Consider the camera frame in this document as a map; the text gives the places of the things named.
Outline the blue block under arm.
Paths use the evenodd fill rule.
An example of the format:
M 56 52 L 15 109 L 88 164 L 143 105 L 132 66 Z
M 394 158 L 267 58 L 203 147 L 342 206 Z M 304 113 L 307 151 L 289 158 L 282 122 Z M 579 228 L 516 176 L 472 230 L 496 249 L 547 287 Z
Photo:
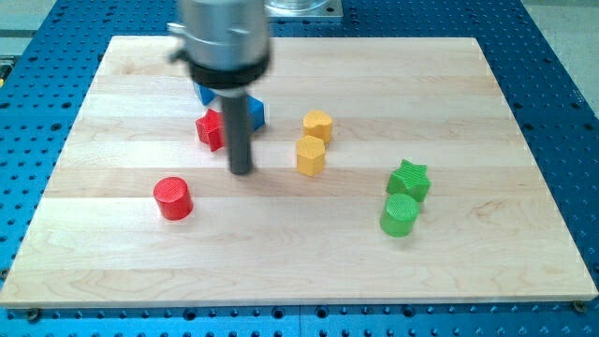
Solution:
M 209 106 L 217 97 L 217 94 L 210 88 L 207 88 L 199 83 L 194 82 L 194 91 L 203 106 Z

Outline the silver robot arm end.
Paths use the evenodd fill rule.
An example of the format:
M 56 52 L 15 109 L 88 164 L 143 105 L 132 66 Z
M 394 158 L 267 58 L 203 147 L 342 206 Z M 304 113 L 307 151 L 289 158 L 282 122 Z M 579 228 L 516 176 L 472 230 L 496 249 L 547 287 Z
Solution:
M 187 63 L 192 80 L 216 91 L 244 88 L 270 62 L 270 29 L 263 0 L 179 0 L 168 24 L 182 45 L 171 62 Z

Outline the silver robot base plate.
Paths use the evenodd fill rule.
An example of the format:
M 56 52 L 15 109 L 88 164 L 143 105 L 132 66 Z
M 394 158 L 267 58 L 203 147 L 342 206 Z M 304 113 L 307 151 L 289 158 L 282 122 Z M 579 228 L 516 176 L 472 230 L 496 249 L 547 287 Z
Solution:
M 266 0 L 272 22 L 340 22 L 342 0 Z

